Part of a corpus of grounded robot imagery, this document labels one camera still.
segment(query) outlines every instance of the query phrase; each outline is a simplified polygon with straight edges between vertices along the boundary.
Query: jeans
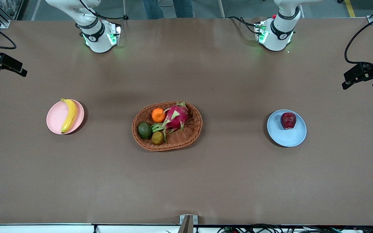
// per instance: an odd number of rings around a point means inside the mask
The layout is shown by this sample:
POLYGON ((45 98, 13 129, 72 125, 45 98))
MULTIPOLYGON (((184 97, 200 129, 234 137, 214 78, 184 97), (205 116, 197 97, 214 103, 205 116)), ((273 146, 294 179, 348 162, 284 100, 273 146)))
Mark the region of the jeans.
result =
MULTIPOLYGON (((177 18, 193 18, 192 0, 173 0, 177 18)), ((143 0, 146 16, 148 19, 163 18, 162 9, 159 6, 159 0, 143 0)))

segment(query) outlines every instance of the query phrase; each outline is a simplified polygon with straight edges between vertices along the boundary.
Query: pink plate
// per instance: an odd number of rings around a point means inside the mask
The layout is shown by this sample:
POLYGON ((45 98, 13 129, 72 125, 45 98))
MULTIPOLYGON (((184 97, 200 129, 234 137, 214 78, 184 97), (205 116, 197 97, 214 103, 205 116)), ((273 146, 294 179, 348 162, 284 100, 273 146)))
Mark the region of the pink plate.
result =
MULTIPOLYGON (((76 130, 80 124, 83 122, 84 118, 84 109, 83 106, 78 102, 72 99, 77 104, 77 119, 74 121, 74 124, 71 126, 70 130, 65 133, 69 134, 76 130)), ((55 105, 50 108, 49 113, 47 114, 47 126, 55 134, 62 134, 61 127, 65 121, 65 118, 68 114, 67 104, 63 101, 57 102, 55 105)))

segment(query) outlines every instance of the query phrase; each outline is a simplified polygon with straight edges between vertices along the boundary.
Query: blue plate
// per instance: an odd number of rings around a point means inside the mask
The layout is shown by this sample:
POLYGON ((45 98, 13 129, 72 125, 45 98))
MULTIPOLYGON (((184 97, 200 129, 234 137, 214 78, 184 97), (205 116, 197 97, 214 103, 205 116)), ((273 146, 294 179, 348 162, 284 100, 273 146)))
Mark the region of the blue plate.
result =
POLYGON ((285 147, 298 146, 302 143, 307 134, 307 128, 303 118, 296 112, 290 110, 278 110, 273 112, 267 120, 267 131, 270 137, 279 145, 285 147), (292 129, 284 129, 281 126, 280 118, 285 112, 292 112, 296 115, 296 125, 292 129))

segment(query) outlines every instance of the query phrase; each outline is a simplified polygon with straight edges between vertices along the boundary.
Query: dragon fruit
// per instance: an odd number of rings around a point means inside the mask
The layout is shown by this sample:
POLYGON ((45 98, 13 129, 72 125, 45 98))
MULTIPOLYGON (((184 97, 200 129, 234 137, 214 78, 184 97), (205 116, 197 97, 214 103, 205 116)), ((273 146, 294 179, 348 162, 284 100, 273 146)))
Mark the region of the dragon fruit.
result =
POLYGON ((184 130, 185 122, 188 120, 188 108, 185 102, 176 102, 176 105, 165 110, 166 118, 162 123, 152 125, 152 132, 163 130, 164 140, 166 141, 166 130, 170 129, 169 134, 177 129, 184 130))

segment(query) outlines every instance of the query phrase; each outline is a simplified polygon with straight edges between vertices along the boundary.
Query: red apple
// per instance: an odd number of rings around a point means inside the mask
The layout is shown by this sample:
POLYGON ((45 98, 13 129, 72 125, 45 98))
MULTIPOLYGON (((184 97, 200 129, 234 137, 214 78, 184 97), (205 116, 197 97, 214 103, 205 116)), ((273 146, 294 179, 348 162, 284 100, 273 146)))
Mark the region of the red apple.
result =
POLYGON ((296 125, 296 115, 291 112, 285 112, 281 115, 280 122, 284 129, 292 129, 296 125))

